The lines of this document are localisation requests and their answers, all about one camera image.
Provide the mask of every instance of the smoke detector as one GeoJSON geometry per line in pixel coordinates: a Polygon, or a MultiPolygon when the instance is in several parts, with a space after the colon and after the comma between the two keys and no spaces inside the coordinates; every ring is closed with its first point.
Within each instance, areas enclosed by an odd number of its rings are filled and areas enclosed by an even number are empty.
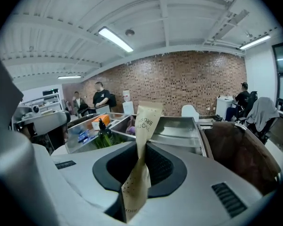
{"type": "Polygon", "coordinates": [[[132,29],[127,29],[127,30],[126,30],[126,35],[127,35],[128,37],[133,36],[134,34],[135,34],[135,32],[134,32],[132,29]]]}
{"type": "Polygon", "coordinates": [[[246,34],[246,36],[247,36],[248,38],[252,38],[252,37],[253,37],[253,35],[252,35],[251,33],[249,33],[248,31],[245,31],[245,34],[246,34]]]}

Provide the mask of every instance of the white cabinet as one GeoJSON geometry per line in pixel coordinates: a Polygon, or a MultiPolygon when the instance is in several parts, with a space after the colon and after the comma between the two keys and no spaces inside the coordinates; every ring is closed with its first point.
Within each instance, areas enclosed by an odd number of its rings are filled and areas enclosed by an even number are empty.
{"type": "Polygon", "coordinates": [[[220,115],[223,120],[225,120],[226,110],[228,107],[231,107],[233,103],[233,97],[225,97],[222,96],[220,98],[217,97],[217,106],[216,106],[216,114],[220,115]]]}
{"type": "Polygon", "coordinates": [[[123,108],[124,108],[124,114],[128,114],[128,115],[134,114],[134,108],[133,108],[132,101],[123,102],[123,108]]]}

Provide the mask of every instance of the person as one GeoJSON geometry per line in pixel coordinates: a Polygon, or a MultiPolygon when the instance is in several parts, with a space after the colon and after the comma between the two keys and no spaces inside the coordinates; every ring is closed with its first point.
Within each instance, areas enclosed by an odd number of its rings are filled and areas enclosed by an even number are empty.
{"type": "Polygon", "coordinates": [[[109,91],[103,88],[102,82],[96,82],[95,88],[97,92],[95,92],[93,96],[94,107],[99,107],[101,105],[107,104],[110,98],[109,91]]]}
{"type": "MultiPolygon", "coordinates": [[[[249,85],[247,84],[247,82],[243,82],[241,84],[242,92],[239,93],[236,97],[233,96],[234,102],[237,102],[237,104],[241,105],[243,108],[246,108],[247,103],[248,103],[248,99],[250,97],[250,94],[247,91],[248,88],[249,88],[249,85]]],[[[232,117],[237,114],[237,112],[238,112],[237,110],[238,110],[237,106],[235,108],[233,108],[233,107],[227,108],[225,120],[231,121],[232,117]]]]}
{"type": "Polygon", "coordinates": [[[77,116],[79,116],[78,111],[80,110],[81,104],[85,104],[85,101],[84,101],[83,98],[80,98],[80,94],[79,94],[79,92],[77,92],[77,91],[75,92],[75,98],[74,98],[74,100],[73,100],[73,103],[74,103],[74,111],[75,111],[75,114],[76,114],[77,116]]]}

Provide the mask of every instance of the black bottle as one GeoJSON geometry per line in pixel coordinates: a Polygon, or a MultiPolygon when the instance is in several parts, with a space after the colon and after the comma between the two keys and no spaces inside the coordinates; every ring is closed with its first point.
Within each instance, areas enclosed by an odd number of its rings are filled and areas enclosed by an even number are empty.
{"type": "Polygon", "coordinates": [[[98,133],[99,138],[101,139],[101,146],[100,147],[108,147],[113,145],[113,134],[109,128],[106,128],[105,123],[102,119],[99,119],[99,128],[100,131],[98,133]]]}

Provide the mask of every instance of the stainless steel counter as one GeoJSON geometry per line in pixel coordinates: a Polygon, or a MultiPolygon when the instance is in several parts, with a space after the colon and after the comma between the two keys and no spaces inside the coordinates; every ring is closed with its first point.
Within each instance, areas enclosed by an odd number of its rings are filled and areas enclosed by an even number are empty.
{"type": "MultiPolygon", "coordinates": [[[[135,136],[125,133],[130,120],[130,115],[121,113],[106,114],[110,117],[111,131],[115,135],[120,136],[122,142],[135,140],[135,136]]],[[[69,153],[79,153],[97,149],[94,140],[97,137],[98,131],[95,131],[91,125],[91,121],[95,118],[96,116],[68,129],[68,142],[66,148],[69,153]],[[83,145],[83,143],[77,142],[78,135],[87,129],[89,129],[90,136],[96,137],[89,143],[83,145]]],[[[158,145],[170,145],[180,150],[206,156],[198,127],[192,117],[162,116],[150,141],[158,145]]]]}
{"type": "MultiPolygon", "coordinates": [[[[110,117],[111,126],[118,124],[124,118],[127,118],[129,115],[121,113],[105,113],[110,117]]],[[[68,153],[81,153],[98,149],[94,143],[94,140],[98,137],[98,130],[94,130],[91,122],[96,119],[99,114],[89,114],[82,118],[79,118],[75,121],[72,121],[68,125],[68,141],[66,142],[66,149],[68,153]],[[83,142],[78,142],[79,134],[89,130],[88,136],[94,138],[90,140],[87,144],[83,142]]],[[[122,141],[133,141],[135,138],[123,137],[121,136],[122,141]]]]}

